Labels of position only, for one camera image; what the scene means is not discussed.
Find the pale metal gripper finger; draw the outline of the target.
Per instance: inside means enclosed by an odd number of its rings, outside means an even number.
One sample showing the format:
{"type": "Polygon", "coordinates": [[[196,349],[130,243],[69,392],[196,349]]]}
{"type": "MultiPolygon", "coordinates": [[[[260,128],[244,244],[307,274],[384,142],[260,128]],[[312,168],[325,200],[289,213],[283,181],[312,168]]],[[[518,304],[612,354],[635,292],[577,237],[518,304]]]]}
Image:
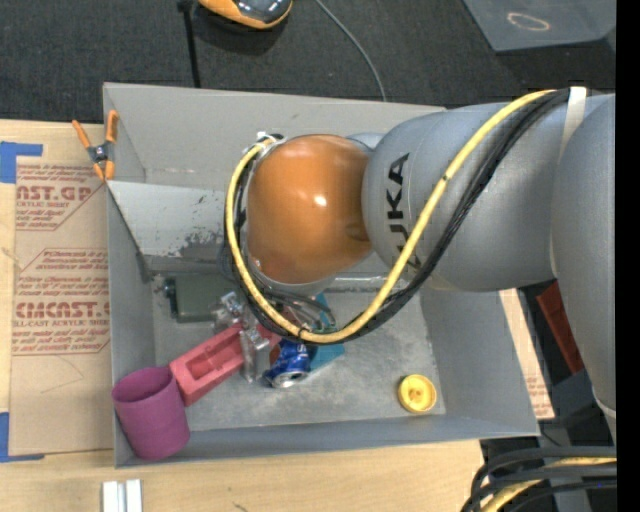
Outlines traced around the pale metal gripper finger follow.
{"type": "Polygon", "coordinates": [[[272,333],[258,325],[240,331],[240,345],[243,358],[241,374],[253,383],[262,378],[271,368],[272,333]]]}
{"type": "Polygon", "coordinates": [[[212,307],[212,330],[220,333],[231,327],[246,330],[249,322],[245,314],[245,303],[238,299],[235,292],[223,295],[212,307]]]}

